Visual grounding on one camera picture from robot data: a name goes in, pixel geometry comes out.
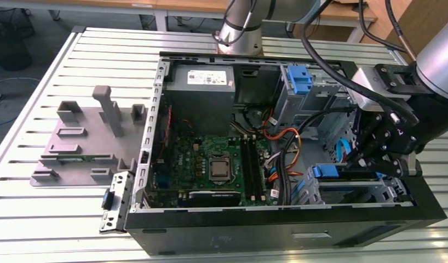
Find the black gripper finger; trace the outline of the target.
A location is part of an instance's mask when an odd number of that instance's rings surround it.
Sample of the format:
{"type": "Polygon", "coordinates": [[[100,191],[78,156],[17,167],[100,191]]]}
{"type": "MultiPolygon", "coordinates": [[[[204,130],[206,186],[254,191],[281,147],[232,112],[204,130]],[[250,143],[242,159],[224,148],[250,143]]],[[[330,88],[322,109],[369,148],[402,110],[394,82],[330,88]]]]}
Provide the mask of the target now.
{"type": "Polygon", "coordinates": [[[378,155],[358,155],[358,165],[385,176],[401,178],[406,176],[406,162],[397,153],[380,153],[378,155]]]}
{"type": "Polygon", "coordinates": [[[361,109],[356,111],[354,122],[352,127],[356,139],[353,141],[353,150],[346,155],[346,164],[349,166],[358,165],[360,160],[374,157],[378,153],[381,145],[388,140],[384,137],[385,118],[381,112],[368,112],[361,109]]]}

